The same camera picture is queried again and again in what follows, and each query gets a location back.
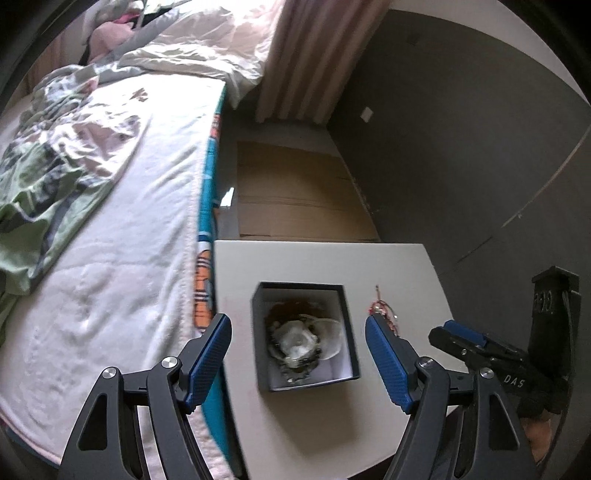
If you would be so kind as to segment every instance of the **green blanket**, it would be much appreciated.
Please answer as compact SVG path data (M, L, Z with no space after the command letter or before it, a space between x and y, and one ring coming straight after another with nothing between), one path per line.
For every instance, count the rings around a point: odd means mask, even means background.
M15 303L113 188L149 120L144 89L105 105L92 102L97 77L40 85L0 160L0 345Z

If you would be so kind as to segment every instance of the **human hand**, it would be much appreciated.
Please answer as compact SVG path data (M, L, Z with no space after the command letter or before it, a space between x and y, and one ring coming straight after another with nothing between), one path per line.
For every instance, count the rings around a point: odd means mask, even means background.
M550 419L520 419L520 421L530 443L531 453L534 455L535 462L538 463L550 450L550 442L552 441Z

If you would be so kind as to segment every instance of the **cardboard box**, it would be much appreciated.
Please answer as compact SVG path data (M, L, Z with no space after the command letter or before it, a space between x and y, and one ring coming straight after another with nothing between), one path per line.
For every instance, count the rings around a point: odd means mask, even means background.
M256 142L238 142L238 222L244 240L378 240L341 158Z
M265 318L273 305L295 299L321 304L330 318L341 322L345 334L341 351L336 356L320 360L306 380L291 385L281 375L276 360L268 352ZM342 285L260 283L252 297L252 322L256 375L261 391L297 390L359 378L355 340Z

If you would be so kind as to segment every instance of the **black box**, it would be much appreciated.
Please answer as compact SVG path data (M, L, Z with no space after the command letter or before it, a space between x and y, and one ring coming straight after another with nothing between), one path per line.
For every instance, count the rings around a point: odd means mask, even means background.
M290 385L267 349L265 317L276 303L286 300L308 300L320 303L329 317L342 323L345 335L343 348L328 360L321 360L310 376L298 385ZM330 385L359 378L359 362L351 330L349 309L342 285L310 283L261 282L252 297L252 332L254 337L256 376L259 390L284 391Z

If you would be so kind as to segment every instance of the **blue gripper pad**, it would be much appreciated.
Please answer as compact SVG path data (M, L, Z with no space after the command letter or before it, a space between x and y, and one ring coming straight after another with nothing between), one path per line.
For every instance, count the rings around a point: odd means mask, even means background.
M462 324L457 323L455 320L448 320L443 324L443 328L446 329L452 335L468 340L475 345L484 347L486 345L486 337L478 332L475 332L468 327L464 327Z
M224 315L189 373L189 391L184 401L189 411L194 411L207 398L213 380L222 366L231 339L232 324L230 318Z
M414 402L408 390L407 372L373 316L365 321L365 341L390 400L410 414Z

